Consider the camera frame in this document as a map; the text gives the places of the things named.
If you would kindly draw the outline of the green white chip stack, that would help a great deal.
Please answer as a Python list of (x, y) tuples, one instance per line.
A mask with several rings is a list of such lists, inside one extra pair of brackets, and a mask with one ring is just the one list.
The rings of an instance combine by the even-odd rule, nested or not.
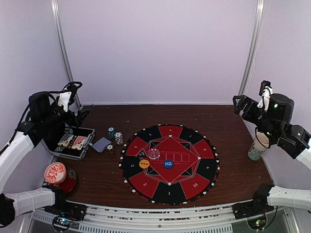
[(115, 128), (114, 127), (109, 127), (107, 129), (107, 134), (109, 138), (114, 138), (115, 137)]

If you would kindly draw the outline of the white grey chip stack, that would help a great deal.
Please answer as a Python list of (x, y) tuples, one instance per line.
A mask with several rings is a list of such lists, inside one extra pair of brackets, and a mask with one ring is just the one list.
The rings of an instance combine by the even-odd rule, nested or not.
[(115, 142), (117, 145), (121, 145), (123, 143), (123, 135), (121, 132), (115, 133)]

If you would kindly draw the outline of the orange big blind button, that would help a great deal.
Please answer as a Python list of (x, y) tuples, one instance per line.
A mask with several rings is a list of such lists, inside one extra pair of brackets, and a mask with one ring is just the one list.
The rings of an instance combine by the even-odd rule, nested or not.
[(142, 159), (139, 162), (139, 167), (142, 169), (147, 169), (150, 166), (150, 162), (146, 159)]

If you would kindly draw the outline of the blue small blind button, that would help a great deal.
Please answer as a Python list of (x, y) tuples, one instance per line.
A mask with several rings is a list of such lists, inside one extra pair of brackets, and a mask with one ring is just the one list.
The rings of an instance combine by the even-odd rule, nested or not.
[(174, 166), (174, 162), (172, 160), (165, 160), (163, 162), (163, 166), (166, 168), (166, 169), (171, 169), (173, 168)]

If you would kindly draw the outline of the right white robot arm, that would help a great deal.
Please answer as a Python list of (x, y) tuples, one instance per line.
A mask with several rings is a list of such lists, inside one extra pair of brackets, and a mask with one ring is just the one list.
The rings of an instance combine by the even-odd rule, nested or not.
[[(293, 159), (307, 168), (311, 167), (311, 135), (300, 125), (290, 123), (294, 101), (287, 96), (273, 93), (268, 104), (259, 108), (258, 102), (246, 95), (234, 96), (234, 113), (241, 115), (248, 122), (255, 124), (256, 130), (269, 140), (269, 146), (277, 145)], [(268, 206), (286, 206), (311, 209), (309, 190), (289, 189), (273, 184), (262, 184), (249, 203), (253, 214), (260, 214)]]

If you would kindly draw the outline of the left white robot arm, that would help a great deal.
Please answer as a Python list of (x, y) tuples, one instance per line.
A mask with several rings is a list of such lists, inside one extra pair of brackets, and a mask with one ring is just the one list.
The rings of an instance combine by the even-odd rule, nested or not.
[(72, 112), (75, 93), (38, 92), (30, 96), (11, 138), (0, 150), (0, 226), (10, 225), (21, 215), (49, 207), (60, 216), (70, 211), (65, 191), (43, 186), (44, 166), (52, 161), (42, 141), (52, 139), (62, 126), (80, 126), (88, 111)]

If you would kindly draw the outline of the aluminium poker case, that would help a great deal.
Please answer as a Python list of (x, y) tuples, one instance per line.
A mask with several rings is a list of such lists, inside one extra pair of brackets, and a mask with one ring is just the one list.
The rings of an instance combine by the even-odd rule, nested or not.
[[(74, 137), (71, 140), (68, 147), (59, 147), (58, 142), (63, 137), (64, 134), (73, 134)], [(72, 150), (71, 146), (75, 141), (77, 136), (87, 137), (86, 142), (82, 150)], [(43, 141), (46, 144), (48, 151), (57, 157), (72, 159), (81, 161), (83, 160), (88, 148), (92, 144), (92, 140), (95, 136), (95, 130), (90, 128), (82, 128), (82, 127), (69, 127), (66, 125), (57, 126), (48, 131), (48, 133), (44, 136)]]

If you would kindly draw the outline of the red gold card box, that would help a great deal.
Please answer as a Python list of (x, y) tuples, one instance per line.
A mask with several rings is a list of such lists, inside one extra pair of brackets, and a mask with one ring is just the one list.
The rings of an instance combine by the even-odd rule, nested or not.
[(87, 137), (77, 136), (75, 141), (73, 142), (71, 149), (72, 150), (82, 150), (84, 143), (86, 142)]

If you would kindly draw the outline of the black gold card box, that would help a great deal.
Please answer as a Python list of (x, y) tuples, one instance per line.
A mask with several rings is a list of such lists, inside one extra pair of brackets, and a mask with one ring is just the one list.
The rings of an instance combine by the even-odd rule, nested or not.
[(64, 134), (63, 137), (58, 142), (58, 146), (64, 147), (64, 148), (68, 147), (73, 137), (74, 137), (73, 134), (68, 134), (68, 133)]

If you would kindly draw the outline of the blue playing card deck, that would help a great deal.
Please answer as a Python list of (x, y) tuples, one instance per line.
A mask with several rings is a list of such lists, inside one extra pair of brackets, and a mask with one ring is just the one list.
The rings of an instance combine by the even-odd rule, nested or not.
[(103, 152), (106, 147), (108, 145), (111, 144), (111, 141), (106, 139), (105, 137), (102, 137), (100, 140), (98, 140), (97, 142), (95, 142), (92, 147), (98, 152), (98, 153), (101, 153)]

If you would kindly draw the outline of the patterned paper cup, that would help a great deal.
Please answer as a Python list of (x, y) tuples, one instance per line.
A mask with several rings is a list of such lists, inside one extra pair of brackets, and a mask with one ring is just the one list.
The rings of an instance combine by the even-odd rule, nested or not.
[(258, 161), (269, 148), (269, 138), (255, 128), (255, 138), (248, 151), (248, 157), (253, 161)]

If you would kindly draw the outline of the red black chip stack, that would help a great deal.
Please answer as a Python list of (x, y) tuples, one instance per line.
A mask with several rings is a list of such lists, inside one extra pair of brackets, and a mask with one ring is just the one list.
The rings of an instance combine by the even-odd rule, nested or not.
[(111, 144), (108, 145), (108, 146), (106, 147), (106, 151), (107, 151), (107, 154), (113, 154), (114, 151), (115, 151), (114, 146), (111, 145)]

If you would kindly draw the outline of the red floral round tin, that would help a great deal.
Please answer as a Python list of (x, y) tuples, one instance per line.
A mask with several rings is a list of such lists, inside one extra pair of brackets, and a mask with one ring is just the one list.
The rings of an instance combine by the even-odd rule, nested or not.
[(67, 176), (66, 167), (61, 162), (50, 164), (44, 173), (44, 179), (48, 184), (59, 185)]

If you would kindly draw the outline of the dark red round lid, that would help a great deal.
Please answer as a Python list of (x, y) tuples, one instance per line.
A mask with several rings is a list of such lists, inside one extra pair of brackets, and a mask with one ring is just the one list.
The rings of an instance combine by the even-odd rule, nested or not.
[(58, 185), (60, 189), (62, 189), (66, 194), (71, 192), (77, 182), (77, 174), (75, 170), (70, 167), (66, 167), (66, 177), (65, 179)]

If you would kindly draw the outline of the round red black poker mat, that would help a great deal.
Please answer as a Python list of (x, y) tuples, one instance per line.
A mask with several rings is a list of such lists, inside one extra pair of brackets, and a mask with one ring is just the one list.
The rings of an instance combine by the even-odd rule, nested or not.
[(216, 148), (184, 125), (158, 124), (134, 133), (119, 158), (123, 182), (155, 204), (183, 205), (215, 185), (220, 173)]

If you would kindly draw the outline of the right aluminium frame post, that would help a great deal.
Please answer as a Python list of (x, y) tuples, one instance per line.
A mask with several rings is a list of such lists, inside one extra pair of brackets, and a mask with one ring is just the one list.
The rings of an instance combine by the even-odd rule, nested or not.
[(265, 0), (257, 1), (253, 32), (246, 60), (246, 65), (242, 77), (242, 82), (239, 89), (239, 95), (246, 94), (252, 77), (253, 69), (255, 66), (255, 57), (260, 43), (265, 5), (266, 5)]

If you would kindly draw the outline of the aluminium frame post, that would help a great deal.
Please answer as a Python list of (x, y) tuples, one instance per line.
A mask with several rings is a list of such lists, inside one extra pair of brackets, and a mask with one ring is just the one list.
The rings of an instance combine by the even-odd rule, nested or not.
[(57, 33), (57, 38), (58, 38), (59, 47), (61, 51), (61, 58), (62, 58), (65, 74), (66, 74), (68, 82), (73, 82), (74, 78), (72, 76), (72, 71), (71, 71), (71, 67), (69, 64), (69, 57), (68, 57), (68, 53), (66, 50), (66, 44), (65, 44), (65, 39), (64, 39), (63, 29), (62, 29), (58, 0), (51, 0), (51, 7), (52, 7), (52, 15), (53, 15), (54, 23), (55, 23), (55, 28), (56, 28), (56, 33)]
[(255, 57), (260, 43), (265, 5), (266, 5), (265, 0), (257, 1), (253, 32), (246, 60), (246, 65), (242, 77), (242, 82), (239, 89), (239, 95), (246, 94), (252, 77), (253, 69), (255, 66)]

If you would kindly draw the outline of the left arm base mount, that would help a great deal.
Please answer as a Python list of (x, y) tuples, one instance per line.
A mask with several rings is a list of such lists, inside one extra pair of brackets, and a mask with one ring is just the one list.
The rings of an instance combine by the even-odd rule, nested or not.
[(86, 205), (68, 202), (66, 199), (66, 193), (61, 188), (51, 185), (44, 185), (43, 188), (51, 190), (55, 196), (55, 204), (44, 207), (46, 212), (69, 218), (71, 220), (84, 220), (87, 210)]

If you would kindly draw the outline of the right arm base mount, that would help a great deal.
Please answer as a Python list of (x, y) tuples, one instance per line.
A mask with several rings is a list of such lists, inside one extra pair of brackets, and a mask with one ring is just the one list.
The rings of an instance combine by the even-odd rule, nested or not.
[(273, 206), (265, 205), (262, 207), (260, 204), (254, 204), (253, 200), (236, 203), (232, 206), (232, 208), (236, 220), (263, 215), (274, 210)]

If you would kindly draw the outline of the front aluminium rail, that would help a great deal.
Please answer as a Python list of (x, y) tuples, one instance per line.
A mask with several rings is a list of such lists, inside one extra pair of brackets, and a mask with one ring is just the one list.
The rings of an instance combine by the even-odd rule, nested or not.
[(60, 227), (64, 233), (298, 233), (293, 211), (279, 207), (236, 218), (233, 204), (179, 209), (133, 209), (87, 205), (84, 219)]

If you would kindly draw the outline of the left aluminium frame post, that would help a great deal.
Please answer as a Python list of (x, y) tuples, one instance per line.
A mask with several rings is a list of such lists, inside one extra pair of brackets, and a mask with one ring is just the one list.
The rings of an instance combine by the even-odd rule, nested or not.
[(66, 74), (68, 82), (73, 82), (74, 78), (72, 76), (72, 71), (71, 71), (71, 67), (69, 64), (69, 57), (68, 57), (68, 53), (66, 50), (66, 44), (65, 44), (65, 39), (64, 39), (63, 29), (62, 29), (58, 0), (51, 0), (51, 7), (52, 7), (52, 15), (53, 15), (54, 23), (55, 23), (55, 28), (56, 28), (56, 33), (57, 33), (57, 38), (58, 38), (59, 47), (61, 51), (61, 58), (62, 58), (65, 74)]

